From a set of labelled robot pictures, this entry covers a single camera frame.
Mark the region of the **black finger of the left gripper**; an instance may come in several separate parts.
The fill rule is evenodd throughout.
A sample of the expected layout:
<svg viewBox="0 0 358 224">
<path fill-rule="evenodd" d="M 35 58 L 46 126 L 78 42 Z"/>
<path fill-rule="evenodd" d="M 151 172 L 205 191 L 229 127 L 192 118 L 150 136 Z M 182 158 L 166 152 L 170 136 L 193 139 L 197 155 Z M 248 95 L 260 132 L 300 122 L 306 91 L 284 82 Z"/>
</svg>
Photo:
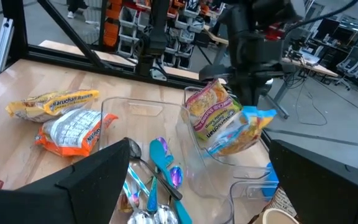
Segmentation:
<svg viewBox="0 0 358 224">
<path fill-rule="evenodd" d="M 199 80 L 207 81 L 214 79 L 223 79 L 228 82 L 237 73 L 234 67 L 225 67 L 224 65 L 206 65 L 199 71 Z"/>
<path fill-rule="evenodd" d="M 265 83 L 259 81 L 250 81 L 242 84 L 237 94 L 240 104 L 242 106 L 257 106 L 264 86 Z"/>
</svg>

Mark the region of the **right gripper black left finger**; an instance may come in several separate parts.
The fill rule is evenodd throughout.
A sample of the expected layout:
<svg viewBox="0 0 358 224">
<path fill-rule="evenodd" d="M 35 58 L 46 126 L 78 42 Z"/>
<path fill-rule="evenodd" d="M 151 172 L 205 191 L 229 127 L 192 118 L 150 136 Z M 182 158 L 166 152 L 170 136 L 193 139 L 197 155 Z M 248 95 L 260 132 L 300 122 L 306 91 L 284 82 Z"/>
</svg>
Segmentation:
<svg viewBox="0 0 358 224">
<path fill-rule="evenodd" d="M 129 167 L 120 140 L 16 190 L 0 190 L 0 224 L 108 224 Z"/>
</svg>

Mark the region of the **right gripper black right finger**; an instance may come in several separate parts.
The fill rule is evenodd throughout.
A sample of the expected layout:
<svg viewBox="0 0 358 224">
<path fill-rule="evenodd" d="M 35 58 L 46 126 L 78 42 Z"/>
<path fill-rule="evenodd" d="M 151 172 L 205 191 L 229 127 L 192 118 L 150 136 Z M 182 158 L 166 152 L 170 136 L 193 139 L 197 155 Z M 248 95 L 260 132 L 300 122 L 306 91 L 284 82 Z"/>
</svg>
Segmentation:
<svg viewBox="0 0 358 224">
<path fill-rule="evenodd" d="M 269 159 L 301 224 L 358 224 L 358 168 L 282 140 Z"/>
</svg>

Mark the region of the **pink green ramen packet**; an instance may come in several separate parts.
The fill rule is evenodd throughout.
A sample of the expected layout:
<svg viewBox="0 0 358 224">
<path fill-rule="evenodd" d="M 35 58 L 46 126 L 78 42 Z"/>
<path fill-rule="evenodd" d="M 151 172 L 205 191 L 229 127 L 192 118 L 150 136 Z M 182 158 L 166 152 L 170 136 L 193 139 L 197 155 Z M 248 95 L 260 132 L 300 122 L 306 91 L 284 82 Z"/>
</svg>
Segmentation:
<svg viewBox="0 0 358 224">
<path fill-rule="evenodd" d="M 219 80 L 209 82 L 185 102 L 190 123 L 197 137 L 207 141 L 242 106 L 227 92 Z"/>
</svg>

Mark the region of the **white lid spice jar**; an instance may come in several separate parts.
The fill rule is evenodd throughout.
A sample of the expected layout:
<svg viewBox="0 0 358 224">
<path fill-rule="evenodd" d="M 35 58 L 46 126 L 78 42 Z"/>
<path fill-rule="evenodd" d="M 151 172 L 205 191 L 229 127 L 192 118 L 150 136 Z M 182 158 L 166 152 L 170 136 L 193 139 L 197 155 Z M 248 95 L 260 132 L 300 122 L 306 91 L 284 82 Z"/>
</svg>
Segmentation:
<svg viewBox="0 0 358 224">
<path fill-rule="evenodd" d="M 293 205 L 291 204 L 290 199 L 287 197 L 285 191 L 281 187 L 277 187 L 271 201 L 265 207 L 266 209 L 276 208 L 287 212 L 292 217 L 297 216 Z"/>
</svg>

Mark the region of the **small iridescent metal spoon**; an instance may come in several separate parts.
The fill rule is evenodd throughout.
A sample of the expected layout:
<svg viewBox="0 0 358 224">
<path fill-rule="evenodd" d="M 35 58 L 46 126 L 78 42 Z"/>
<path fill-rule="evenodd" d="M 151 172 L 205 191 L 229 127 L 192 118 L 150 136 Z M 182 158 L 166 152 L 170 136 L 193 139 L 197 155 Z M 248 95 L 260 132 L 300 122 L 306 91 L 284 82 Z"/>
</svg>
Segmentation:
<svg viewBox="0 0 358 224">
<path fill-rule="evenodd" d="M 135 203 L 136 207 L 138 207 L 140 204 L 139 195 L 140 195 L 140 191 L 131 194 L 131 199 Z M 118 210 L 123 213 L 130 213 L 133 211 L 132 205 L 130 204 L 129 199 L 125 193 L 122 193 L 119 196 Z"/>
</svg>

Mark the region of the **orange ramen packet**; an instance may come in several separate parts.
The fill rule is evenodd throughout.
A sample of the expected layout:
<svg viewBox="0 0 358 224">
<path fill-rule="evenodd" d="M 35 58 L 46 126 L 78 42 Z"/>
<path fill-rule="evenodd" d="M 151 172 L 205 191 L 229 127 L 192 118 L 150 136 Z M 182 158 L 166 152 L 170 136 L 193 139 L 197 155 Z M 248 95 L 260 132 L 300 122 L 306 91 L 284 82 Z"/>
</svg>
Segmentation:
<svg viewBox="0 0 358 224">
<path fill-rule="evenodd" d="M 76 109 L 45 122 L 35 136 L 35 144 L 62 157 L 90 155 L 101 131 L 118 116 L 96 110 Z"/>
</svg>

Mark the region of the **iridescent spoon teal handle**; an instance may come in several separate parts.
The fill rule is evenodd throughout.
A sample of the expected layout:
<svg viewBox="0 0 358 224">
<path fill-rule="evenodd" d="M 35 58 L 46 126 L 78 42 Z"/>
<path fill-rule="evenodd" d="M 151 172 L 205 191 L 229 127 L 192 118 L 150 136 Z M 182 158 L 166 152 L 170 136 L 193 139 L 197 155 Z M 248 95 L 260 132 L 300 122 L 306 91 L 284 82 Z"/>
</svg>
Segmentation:
<svg viewBox="0 0 358 224">
<path fill-rule="evenodd" d="M 155 164 L 153 168 L 157 172 L 157 168 L 166 168 L 165 155 L 167 151 L 167 143 L 163 138 L 157 138 L 150 142 L 149 156 Z M 147 201 L 147 210 L 150 213 L 155 213 L 158 210 L 158 179 L 153 177 L 149 199 Z"/>
</svg>

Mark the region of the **black spoon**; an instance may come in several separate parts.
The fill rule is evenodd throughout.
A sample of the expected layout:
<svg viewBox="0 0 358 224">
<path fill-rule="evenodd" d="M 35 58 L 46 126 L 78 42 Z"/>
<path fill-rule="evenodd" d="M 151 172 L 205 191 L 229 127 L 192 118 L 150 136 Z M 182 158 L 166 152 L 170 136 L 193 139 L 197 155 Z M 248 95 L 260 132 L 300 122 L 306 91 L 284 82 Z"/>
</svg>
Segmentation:
<svg viewBox="0 0 358 224">
<path fill-rule="evenodd" d="M 129 141 L 129 148 L 130 148 L 130 158 L 131 159 L 135 159 L 138 161 L 141 161 L 150 171 L 151 173 L 153 173 L 154 177 L 156 177 L 158 179 L 158 181 L 163 185 L 163 187 L 165 188 L 165 190 L 174 198 L 177 200 L 181 200 L 182 199 L 182 194 L 179 193 L 179 191 L 177 189 L 175 189 L 174 187 L 172 187 L 165 179 L 161 178 L 156 171 L 151 168 L 151 166 L 145 162 L 142 159 L 142 149 L 140 148 L 140 146 L 131 138 L 125 137 L 124 140 L 128 140 Z"/>
</svg>

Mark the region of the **yellow ramen packet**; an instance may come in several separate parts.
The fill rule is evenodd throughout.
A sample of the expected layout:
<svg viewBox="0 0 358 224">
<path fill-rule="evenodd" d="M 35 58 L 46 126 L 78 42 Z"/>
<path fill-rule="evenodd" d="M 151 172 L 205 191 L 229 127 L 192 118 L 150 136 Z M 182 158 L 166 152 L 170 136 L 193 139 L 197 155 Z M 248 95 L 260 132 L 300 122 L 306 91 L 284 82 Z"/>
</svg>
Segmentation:
<svg viewBox="0 0 358 224">
<path fill-rule="evenodd" d="M 6 111 L 11 117 L 44 123 L 71 110 L 82 108 L 98 97 L 98 90 L 53 91 L 25 100 L 10 102 L 6 106 Z"/>
</svg>

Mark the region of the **teal plastic spatula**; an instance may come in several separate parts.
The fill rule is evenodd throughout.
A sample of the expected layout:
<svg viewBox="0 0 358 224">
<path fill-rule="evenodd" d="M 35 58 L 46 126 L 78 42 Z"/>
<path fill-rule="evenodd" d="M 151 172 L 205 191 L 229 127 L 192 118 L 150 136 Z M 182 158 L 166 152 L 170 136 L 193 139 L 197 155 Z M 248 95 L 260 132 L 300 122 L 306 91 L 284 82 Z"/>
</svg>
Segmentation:
<svg viewBox="0 0 358 224">
<path fill-rule="evenodd" d="M 154 164 L 161 170 L 164 178 L 159 180 L 164 185 L 168 193 L 174 199 L 175 211 L 177 213 L 180 224 L 193 224 L 192 219 L 185 207 L 181 203 L 182 194 L 179 193 L 177 189 L 174 188 L 172 178 L 170 177 L 170 172 L 165 165 L 165 150 L 163 144 L 158 140 L 154 139 L 150 142 L 149 146 L 149 156 Z"/>
</svg>

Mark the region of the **green handled spoon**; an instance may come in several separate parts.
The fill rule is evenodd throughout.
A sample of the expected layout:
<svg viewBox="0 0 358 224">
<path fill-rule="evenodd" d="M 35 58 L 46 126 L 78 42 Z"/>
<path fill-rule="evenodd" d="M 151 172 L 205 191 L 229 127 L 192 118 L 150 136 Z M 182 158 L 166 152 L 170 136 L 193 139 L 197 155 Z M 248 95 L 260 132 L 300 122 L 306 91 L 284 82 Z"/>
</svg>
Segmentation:
<svg viewBox="0 0 358 224">
<path fill-rule="evenodd" d="M 178 189 L 183 183 L 183 171 L 180 166 L 174 166 L 170 169 L 170 176 L 173 186 Z"/>
</svg>

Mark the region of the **black computer monitor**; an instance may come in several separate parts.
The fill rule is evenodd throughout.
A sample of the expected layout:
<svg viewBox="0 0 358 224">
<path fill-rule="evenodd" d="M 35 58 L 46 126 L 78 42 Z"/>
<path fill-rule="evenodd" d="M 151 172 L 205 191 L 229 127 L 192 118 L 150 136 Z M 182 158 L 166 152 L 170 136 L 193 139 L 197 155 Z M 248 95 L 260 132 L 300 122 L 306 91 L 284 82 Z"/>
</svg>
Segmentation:
<svg viewBox="0 0 358 224">
<path fill-rule="evenodd" d="M 333 35 L 339 24 L 339 21 L 323 19 L 317 28 L 314 39 L 323 40 L 327 35 Z"/>
</svg>

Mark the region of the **clear plastic bin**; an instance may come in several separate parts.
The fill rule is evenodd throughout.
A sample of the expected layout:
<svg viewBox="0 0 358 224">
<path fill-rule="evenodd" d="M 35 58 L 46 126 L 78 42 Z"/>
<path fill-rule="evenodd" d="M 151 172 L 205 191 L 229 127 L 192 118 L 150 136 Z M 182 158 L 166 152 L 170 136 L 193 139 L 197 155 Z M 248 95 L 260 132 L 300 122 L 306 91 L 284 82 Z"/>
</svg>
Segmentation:
<svg viewBox="0 0 358 224">
<path fill-rule="evenodd" d="M 201 196 L 222 194 L 236 179 L 268 169 L 269 150 L 261 138 L 241 152 L 228 156 L 211 156 L 206 148 L 213 137 L 207 141 L 200 139 L 190 123 L 190 114 L 182 111 L 181 117 L 185 122 L 181 130 L 180 145 L 183 149 L 186 176 L 190 179 L 190 188 Z"/>
<path fill-rule="evenodd" d="M 268 186 L 265 181 L 270 171 L 268 168 L 259 174 L 236 179 L 230 186 L 228 197 L 232 205 L 232 218 L 228 224 L 248 224 L 271 201 L 272 197 L 265 197 L 262 193 L 262 188 Z"/>
<path fill-rule="evenodd" d="M 182 170 L 182 206 L 188 217 L 184 224 L 229 224 L 233 215 L 232 203 L 225 193 L 218 192 L 202 158 L 203 150 L 195 138 L 189 114 L 181 105 L 161 101 L 113 97 L 102 102 L 103 114 L 115 114 L 117 119 L 109 126 L 103 125 L 99 149 L 123 138 L 135 141 L 141 158 L 130 162 L 131 169 L 151 189 L 155 166 L 149 156 L 149 145 L 154 139 L 163 138 L 167 143 L 166 156 L 173 156 L 169 169 Z"/>
</svg>

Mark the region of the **orange storage rack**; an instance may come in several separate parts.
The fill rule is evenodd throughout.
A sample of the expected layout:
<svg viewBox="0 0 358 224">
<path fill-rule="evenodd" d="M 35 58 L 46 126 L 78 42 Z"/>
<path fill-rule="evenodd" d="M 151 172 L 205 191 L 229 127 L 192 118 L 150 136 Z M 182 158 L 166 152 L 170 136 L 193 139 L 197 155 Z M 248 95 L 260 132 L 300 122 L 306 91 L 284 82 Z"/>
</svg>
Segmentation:
<svg viewBox="0 0 358 224">
<path fill-rule="evenodd" d="M 115 47 L 119 39 L 119 16 L 121 8 L 122 0 L 107 0 L 103 24 L 103 44 L 107 47 Z"/>
</svg>

